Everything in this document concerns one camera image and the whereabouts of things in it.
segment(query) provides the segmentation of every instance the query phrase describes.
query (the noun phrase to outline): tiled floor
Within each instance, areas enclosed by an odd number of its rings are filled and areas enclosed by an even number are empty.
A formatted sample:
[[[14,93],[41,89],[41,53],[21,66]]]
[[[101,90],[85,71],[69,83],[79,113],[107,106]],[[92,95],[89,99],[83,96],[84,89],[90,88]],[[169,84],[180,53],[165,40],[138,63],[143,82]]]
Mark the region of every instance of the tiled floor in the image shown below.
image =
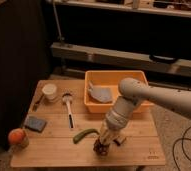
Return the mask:
[[[186,128],[191,126],[191,121],[175,114],[171,111],[168,111],[162,107],[154,106],[152,108],[152,114],[156,123],[157,131],[160,136],[160,140],[166,155],[167,164],[165,166],[147,166],[145,171],[173,171],[177,170],[175,163],[173,161],[172,156],[172,146],[174,141],[177,138],[181,138],[183,132]],[[185,142],[185,147],[187,149],[187,153],[191,156],[191,142]],[[191,162],[189,162],[182,153],[181,143],[178,143],[175,148],[176,159],[178,161],[179,167],[183,171],[191,170]],[[0,149],[0,171],[13,171],[13,170],[35,170],[32,168],[23,168],[23,169],[13,169],[10,167],[10,159],[11,155],[9,152],[3,151]],[[136,167],[125,167],[125,168],[42,168],[40,170],[66,170],[66,171],[132,171],[135,170]]]

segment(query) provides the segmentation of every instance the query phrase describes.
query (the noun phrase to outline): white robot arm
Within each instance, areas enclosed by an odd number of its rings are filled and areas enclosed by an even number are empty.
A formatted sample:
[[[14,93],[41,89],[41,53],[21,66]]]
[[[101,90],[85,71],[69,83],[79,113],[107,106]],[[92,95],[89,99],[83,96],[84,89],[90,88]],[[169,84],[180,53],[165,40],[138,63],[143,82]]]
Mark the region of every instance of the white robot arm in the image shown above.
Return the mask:
[[[94,144],[94,151],[99,155],[107,155],[110,143],[126,127],[132,111],[144,100],[191,119],[191,91],[152,87],[133,78],[123,79],[118,87],[121,96],[106,113],[100,136]]]

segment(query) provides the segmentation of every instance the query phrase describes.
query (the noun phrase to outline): orange plastic bin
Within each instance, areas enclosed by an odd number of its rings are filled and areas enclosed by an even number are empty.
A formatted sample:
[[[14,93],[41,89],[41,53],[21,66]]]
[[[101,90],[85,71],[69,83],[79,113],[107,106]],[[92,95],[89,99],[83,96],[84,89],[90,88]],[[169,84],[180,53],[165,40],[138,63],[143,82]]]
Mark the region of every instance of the orange plastic bin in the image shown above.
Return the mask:
[[[143,71],[139,70],[90,70],[85,73],[84,104],[90,113],[106,113],[115,100],[120,95],[118,91],[119,82],[127,77],[132,77],[148,85]],[[109,87],[112,93],[113,102],[100,103],[90,97],[88,93],[89,82],[95,86]],[[144,101],[135,111],[135,113],[144,112],[153,106],[153,103]]]

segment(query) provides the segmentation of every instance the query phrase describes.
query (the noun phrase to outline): wooden table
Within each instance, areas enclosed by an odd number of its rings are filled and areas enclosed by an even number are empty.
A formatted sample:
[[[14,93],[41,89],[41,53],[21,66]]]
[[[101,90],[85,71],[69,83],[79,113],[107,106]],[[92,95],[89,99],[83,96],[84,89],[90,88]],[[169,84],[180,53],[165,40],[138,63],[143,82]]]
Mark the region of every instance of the wooden table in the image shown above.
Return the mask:
[[[67,109],[59,100],[49,104],[42,101],[36,112],[33,103],[40,97],[46,83],[58,86],[59,96],[66,90],[73,92],[71,105],[75,129],[70,130]],[[100,129],[104,114],[91,114],[83,102],[83,80],[39,81],[27,116],[36,116],[47,121],[42,133],[26,130],[30,144],[13,154],[12,167],[91,167],[91,166],[133,166],[164,165],[165,156],[150,112],[133,114],[123,133],[127,140],[118,147],[110,146],[108,156],[97,156],[93,151],[96,135],[88,135],[78,144],[72,137],[87,128]]]

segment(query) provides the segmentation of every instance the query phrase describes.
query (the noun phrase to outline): green cucumber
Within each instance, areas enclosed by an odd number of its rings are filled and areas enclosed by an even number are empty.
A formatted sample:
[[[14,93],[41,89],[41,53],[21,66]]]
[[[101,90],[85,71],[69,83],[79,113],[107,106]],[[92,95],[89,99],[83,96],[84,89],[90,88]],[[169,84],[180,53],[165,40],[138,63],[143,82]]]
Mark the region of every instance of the green cucumber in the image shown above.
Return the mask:
[[[81,141],[86,135],[88,134],[91,134],[91,133],[96,133],[99,135],[99,132],[94,129],[94,128],[91,128],[91,129],[86,129],[86,130],[83,130],[81,131],[80,133],[78,133],[77,135],[75,135],[73,137],[73,143],[74,144],[77,144],[79,141]]]

